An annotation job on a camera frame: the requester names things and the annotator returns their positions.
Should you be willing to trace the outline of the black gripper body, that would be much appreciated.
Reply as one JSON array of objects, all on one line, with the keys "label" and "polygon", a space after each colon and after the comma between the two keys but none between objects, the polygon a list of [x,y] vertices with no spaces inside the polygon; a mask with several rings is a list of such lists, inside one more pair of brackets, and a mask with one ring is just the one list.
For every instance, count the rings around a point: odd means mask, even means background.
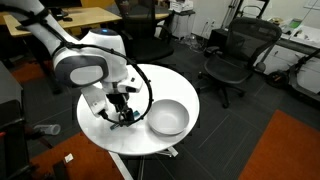
[{"label": "black gripper body", "polygon": [[119,92],[116,83],[111,84],[107,98],[109,102],[115,106],[117,112],[126,111],[128,109],[127,101],[129,100],[129,94]]}]

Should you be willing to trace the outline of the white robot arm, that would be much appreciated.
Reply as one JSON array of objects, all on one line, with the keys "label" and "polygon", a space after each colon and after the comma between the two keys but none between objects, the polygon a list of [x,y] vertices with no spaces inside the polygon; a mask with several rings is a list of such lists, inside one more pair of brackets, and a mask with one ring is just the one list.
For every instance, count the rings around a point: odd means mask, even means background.
[{"label": "white robot arm", "polygon": [[3,11],[44,44],[53,61],[54,75],[66,86],[78,87],[91,112],[106,119],[107,104],[115,106],[117,124],[134,121],[127,100],[135,88],[122,52],[122,39],[112,30],[94,30],[82,39],[66,32],[40,0],[0,0]]}]

